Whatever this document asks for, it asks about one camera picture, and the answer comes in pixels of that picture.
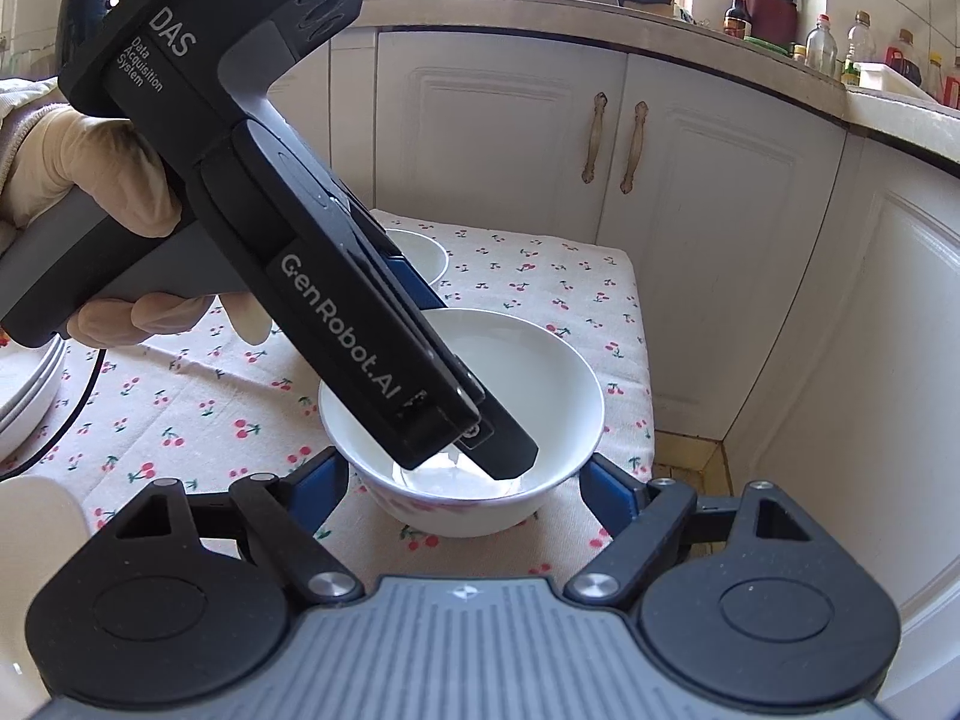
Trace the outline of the left hand in latex glove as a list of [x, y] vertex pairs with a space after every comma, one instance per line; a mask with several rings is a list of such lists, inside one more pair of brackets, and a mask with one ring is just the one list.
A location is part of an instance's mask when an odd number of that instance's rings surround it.
[[[73, 109], [53, 78], [2, 82], [2, 245], [63, 200], [87, 193], [128, 231], [166, 238], [181, 221], [160, 156], [125, 119]], [[89, 348], [139, 344], [194, 328], [212, 296], [146, 293], [135, 301], [93, 299], [68, 319], [67, 332]]]

